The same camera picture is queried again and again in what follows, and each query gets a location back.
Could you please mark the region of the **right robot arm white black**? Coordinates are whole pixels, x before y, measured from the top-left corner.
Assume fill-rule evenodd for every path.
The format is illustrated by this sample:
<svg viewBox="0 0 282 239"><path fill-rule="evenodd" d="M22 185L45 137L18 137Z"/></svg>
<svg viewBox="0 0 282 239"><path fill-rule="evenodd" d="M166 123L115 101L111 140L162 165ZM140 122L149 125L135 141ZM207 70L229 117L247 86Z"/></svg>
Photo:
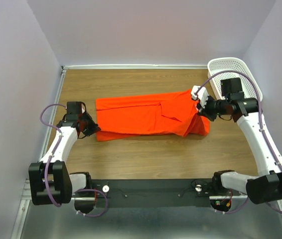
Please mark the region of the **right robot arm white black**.
<svg viewBox="0 0 282 239"><path fill-rule="evenodd" d="M239 174L233 170L214 174L211 190L222 195L228 189L248 196L254 204L282 200L282 156L268 133L264 116L259 110L260 101L247 98L241 79L221 80L222 100L210 96L205 87L195 86L191 96L197 101L198 115L210 121L229 115L243 132L253 153L258 175Z"/></svg>

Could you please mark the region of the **orange t shirt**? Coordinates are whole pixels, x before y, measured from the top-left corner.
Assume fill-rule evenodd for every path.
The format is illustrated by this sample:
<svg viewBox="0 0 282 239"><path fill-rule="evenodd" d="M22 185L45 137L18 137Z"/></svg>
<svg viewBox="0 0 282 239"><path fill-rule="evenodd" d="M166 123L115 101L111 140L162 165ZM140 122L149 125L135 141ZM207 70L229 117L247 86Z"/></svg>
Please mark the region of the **orange t shirt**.
<svg viewBox="0 0 282 239"><path fill-rule="evenodd" d="M206 136L210 122L199 116L191 90L96 99L97 141L141 135Z"/></svg>

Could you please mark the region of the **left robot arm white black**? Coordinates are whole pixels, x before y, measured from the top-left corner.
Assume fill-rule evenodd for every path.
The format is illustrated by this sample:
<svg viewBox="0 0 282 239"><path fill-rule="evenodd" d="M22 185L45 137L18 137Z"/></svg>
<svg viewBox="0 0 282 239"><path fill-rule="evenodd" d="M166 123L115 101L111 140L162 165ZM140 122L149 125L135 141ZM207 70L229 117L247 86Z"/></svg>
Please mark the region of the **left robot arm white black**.
<svg viewBox="0 0 282 239"><path fill-rule="evenodd" d="M66 161L74 143L91 136L101 129L86 110L84 102L67 102L65 115L57 125L52 125L39 116L41 123L56 130L55 138L45 155L28 168L31 199L34 205L55 205L69 203L72 195L82 197L92 191L91 176L88 172L70 174Z"/></svg>

